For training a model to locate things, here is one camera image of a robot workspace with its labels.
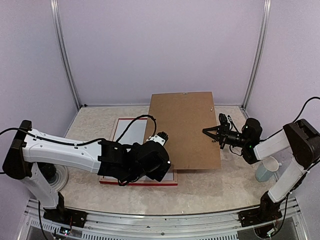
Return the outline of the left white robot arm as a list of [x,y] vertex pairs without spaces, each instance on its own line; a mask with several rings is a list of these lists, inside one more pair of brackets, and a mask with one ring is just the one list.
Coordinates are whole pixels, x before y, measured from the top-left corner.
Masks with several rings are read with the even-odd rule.
[[151,136],[143,144],[121,144],[104,138],[84,142],[47,135],[33,128],[29,120],[13,130],[16,134],[3,162],[3,172],[23,182],[42,207],[61,223],[70,218],[70,211],[61,204],[62,197],[47,182],[39,163],[112,177],[120,186],[144,176],[161,182],[171,168],[165,132]]

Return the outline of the white plate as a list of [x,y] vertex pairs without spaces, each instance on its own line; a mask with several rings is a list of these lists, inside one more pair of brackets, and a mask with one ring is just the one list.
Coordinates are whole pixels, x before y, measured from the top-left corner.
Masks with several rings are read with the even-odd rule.
[[57,192],[61,191],[68,182],[69,172],[66,166],[55,165],[55,174],[47,180],[49,185]]

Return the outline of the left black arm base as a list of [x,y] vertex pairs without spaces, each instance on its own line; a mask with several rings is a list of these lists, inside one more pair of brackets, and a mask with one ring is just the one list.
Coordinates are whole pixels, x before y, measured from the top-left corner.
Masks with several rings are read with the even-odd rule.
[[44,208],[43,214],[46,220],[78,228],[84,228],[87,216],[88,213],[85,211],[65,207],[62,196],[58,198],[58,204],[55,208]]

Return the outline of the aluminium front rail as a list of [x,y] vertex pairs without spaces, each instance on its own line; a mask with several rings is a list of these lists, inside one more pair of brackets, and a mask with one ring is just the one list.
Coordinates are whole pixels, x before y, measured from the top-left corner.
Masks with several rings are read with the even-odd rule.
[[240,209],[178,215],[136,215],[87,211],[84,227],[39,219],[37,200],[30,199],[19,224],[18,240],[257,240],[263,224],[242,226]]

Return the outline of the black cup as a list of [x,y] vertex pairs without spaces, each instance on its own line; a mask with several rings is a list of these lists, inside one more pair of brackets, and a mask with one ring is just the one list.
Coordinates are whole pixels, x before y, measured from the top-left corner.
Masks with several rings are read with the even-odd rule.
[[38,162],[37,163],[38,168],[40,170],[40,172],[42,173],[42,175],[46,178],[46,179],[51,179],[55,176],[57,170],[54,164],[51,163],[43,163],[43,162]]

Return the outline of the light blue paper cup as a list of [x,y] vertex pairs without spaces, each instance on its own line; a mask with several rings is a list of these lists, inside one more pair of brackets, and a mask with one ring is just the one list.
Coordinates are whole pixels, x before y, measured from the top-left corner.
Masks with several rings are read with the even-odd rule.
[[255,172],[255,179],[260,183],[268,181],[278,171],[279,166],[279,162],[272,156],[263,159]]

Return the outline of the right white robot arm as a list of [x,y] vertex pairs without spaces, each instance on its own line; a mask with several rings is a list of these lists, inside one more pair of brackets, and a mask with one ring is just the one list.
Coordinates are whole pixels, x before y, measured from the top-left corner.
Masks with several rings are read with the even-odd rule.
[[219,125],[202,130],[223,149],[225,146],[241,149],[240,156],[250,165],[264,162],[272,157],[287,157],[287,165],[266,194],[261,198],[261,207],[256,218],[266,222],[275,212],[275,204],[291,193],[303,181],[305,175],[320,160],[320,134],[305,119],[285,124],[267,139],[262,140],[263,128],[255,118],[248,118],[241,131],[235,128],[225,114],[219,115]]

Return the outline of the brown backing board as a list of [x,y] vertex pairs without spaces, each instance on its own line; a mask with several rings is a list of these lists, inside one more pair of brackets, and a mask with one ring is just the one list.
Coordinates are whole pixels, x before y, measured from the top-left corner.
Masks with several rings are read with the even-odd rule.
[[148,113],[156,119],[157,131],[168,134],[165,149],[174,170],[221,168],[219,144],[203,133],[217,126],[211,92],[153,94]]

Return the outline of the left aluminium corner post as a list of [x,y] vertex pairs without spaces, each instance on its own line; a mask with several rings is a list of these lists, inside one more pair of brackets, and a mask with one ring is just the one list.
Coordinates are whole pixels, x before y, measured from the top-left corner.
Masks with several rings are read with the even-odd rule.
[[63,64],[63,68],[66,74],[66,79],[68,85],[70,87],[71,95],[76,106],[76,109],[79,111],[82,107],[81,100],[77,91],[77,87],[73,78],[70,61],[68,58],[67,48],[64,41],[64,34],[63,34],[63,27],[60,18],[60,11],[59,11],[59,2],[57,0],[50,1],[50,8],[53,18],[53,24],[56,32],[56,38],[58,42],[58,48],[60,51],[60,56]]

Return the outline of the aluminium corner post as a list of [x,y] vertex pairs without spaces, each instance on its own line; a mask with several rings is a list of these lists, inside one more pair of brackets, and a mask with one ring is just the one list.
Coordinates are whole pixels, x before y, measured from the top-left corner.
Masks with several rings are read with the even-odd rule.
[[60,11],[59,11],[59,2],[57,0],[50,1],[50,8],[53,18],[53,24],[56,32],[56,38],[58,42],[58,48],[60,51],[60,56],[63,64],[63,68],[66,74],[66,79],[68,85],[70,87],[71,95],[76,106],[76,109],[79,111],[82,107],[81,100],[77,91],[77,87],[73,78],[70,61],[68,58],[67,48],[64,41],[64,34],[63,34],[63,27],[60,18]]
[[243,99],[243,102],[241,105],[241,107],[244,111],[246,111],[248,108],[248,105],[249,105],[249,102],[250,102],[250,99],[251,99],[251,96],[252,96],[252,93],[254,90],[254,85],[256,82],[257,74],[259,71],[259,66],[261,63],[261,58],[263,55],[266,35],[267,35],[267,31],[268,31],[271,5],[272,5],[271,0],[264,1],[263,11],[262,11],[262,19],[261,19],[261,24],[260,24],[260,30],[259,30],[259,35],[258,35],[258,42],[257,42],[257,46],[256,46],[256,51],[255,51],[255,55],[254,55],[254,59],[253,59],[253,65],[252,65],[252,69],[250,72],[247,89],[246,89],[244,99]]

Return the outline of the right aluminium corner post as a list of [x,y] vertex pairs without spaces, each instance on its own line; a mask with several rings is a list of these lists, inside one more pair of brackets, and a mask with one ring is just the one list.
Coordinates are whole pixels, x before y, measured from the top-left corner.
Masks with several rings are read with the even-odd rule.
[[256,82],[257,74],[259,71],[259,66],[261,63],[261,58],[263,55],[266,35],[267,35],[267,31],[268,31],[271,5],[272,5],[271,0],[264,1],[263,11],[262,11],[262,19],[261,19],[261,24],[260,24],[260,30],[259,30],[259,35],[258,35],[258,42],[257,42],[257,46],[256,46],[256,51],[255,51],[255,55],[254,55],[254,59],[253,59],[253,65],[252,65],[252,69],[250,72],[247,89],[246,89],[244,99],[243,99],[243,102],[241,105],[241,107],[244,111],[246,111],[248,108],[248,105],[249,105],[249,102],[250,102],[250,99],[251,99],[251,96],[252,96],[252,93],[254,90],[254,85]]

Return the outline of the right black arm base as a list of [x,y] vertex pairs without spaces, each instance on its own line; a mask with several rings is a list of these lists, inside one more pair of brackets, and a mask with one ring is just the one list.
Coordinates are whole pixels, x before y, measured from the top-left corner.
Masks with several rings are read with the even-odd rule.
[[282,201],[273,202],[266,191],[260,198],[259,207],[238,213],[241,226],[248,227],[280,219],[282,217],[280,210]]

